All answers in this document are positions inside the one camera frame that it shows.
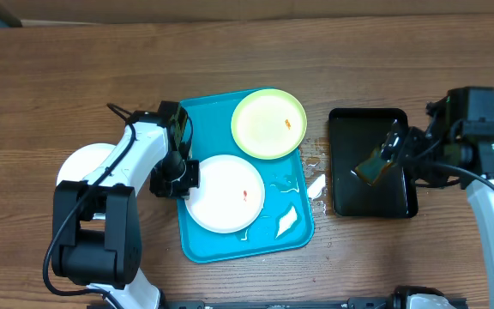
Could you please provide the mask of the yellow plate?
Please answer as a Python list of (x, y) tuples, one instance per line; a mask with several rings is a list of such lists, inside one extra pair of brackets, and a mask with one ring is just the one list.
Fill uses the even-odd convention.
[(302, 104), (276, 88), (248, 94), (232, 114), (233, 140), (247, 155), (261, 160), (289, 155), (303, 141), (306, 130)]

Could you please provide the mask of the black water tray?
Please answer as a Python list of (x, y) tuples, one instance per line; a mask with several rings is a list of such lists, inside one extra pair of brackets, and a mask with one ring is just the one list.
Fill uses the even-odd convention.
[(392, 124), (407, 127), (398, 108), (335, 108), (328, 115), (334, 212), (339, 216), (406, 219), (419, 210), (416, 189), (400, 167), (391, 167), (375, 185), (354, 172), (380, 146)]

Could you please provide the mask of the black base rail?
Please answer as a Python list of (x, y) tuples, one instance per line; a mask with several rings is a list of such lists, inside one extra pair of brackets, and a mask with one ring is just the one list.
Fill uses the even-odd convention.
[(388, 296), (350, 297), (348, 300), (244, 301), (205, 303), (201, 300), (165, 300), (168, 309), (468, 309), (466, 298), (447, 298), (435, 288), (398, 286)]

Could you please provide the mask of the white plate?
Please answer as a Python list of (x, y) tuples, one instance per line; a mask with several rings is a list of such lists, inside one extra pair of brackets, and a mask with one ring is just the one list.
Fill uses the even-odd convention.
[(81, 181), (93, 172), (114, 148), (115, 145), (109, 143), (93, 143), (77, 149), (61, 165), (56, 185), (64, 180)]

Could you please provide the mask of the teal plastic tray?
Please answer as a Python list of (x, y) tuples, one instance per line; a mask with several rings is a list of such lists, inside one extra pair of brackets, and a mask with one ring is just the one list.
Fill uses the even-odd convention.
[(249, 89), (181, 101), (194, 125), (193, 158), (203, 161), (214, 155), (235, 155), (256, 168), (265, 187), (261, 213), (249, 226), (231, 233), (214, 233), (201, 227), (189, 214), (185, 201), (177, 201), (184, 255), (199, 264), (296, 249), (306, 245), (314, 234), (299, 151), (265, 161), (247, 155), (233, 141), (232, 114), (241, 99), (252, 92)]

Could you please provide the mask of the green yellow sponge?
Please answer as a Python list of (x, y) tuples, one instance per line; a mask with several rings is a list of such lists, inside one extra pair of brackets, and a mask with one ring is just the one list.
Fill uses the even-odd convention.
[(359, 163), (353, 171), (366, 184), (373, 186), (395, 164), (395, 157), (388, 150), (375, 148), (370, 157)]

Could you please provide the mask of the pink plate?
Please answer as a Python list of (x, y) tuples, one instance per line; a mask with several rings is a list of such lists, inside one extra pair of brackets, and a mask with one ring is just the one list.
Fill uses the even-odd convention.
[(247, 160), (220, 154), (200, 163), (200, 185), (185, 200), (192, 219), (213, 233), (235, 233), (260, 215), (265, 201), (262, 176)]

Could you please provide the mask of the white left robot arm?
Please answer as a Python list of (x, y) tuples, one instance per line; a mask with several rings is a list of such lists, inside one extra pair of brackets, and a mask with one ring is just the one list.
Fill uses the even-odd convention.
[(43, 265), (45, 285), (53, 294), (63, 291), (50, 283), (50, 273), (78, 285), (75, 294), (100, 294), (113, 308), (161, 305), (161, 292), (140, 269), (137, 195), (148, 182), (157, 197), (187, 198), (200, 184), (190, 145), (175, 127), (128, 124), (94, 171), (57, 185), (53, 236)]

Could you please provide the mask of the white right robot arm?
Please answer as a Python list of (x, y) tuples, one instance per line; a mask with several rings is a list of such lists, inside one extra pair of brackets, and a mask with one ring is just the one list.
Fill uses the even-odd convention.
[(399, 166), (421, 185), (459, 185), (466, 192), (479, 229), (494, 308), (494, 122), (433, 121), (427, 130), (394, 124), (375, 157), (378, 176)]

